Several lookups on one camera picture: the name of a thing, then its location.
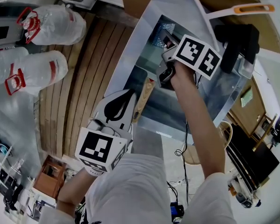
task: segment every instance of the gray floor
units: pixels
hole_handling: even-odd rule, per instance
[[[33,96],[20,91],[9,96],[4,84],[0,85],[0,137],[2,142],[13,147],[13,157],[8,158],[10,164],[24,159],[22,174],[32,178],[37,176],[41,168],[35,140],[33,107]]]

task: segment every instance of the white shirt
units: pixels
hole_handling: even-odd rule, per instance
[[[116,168],[98,177],[86,194],[89,224],[170,224],[171,210],[162,159],[125,154]],[[59,210],[44,207],[40,224],[74,224]],[[185,211],[182,224],[235,224],[223,173],[210,175]]]

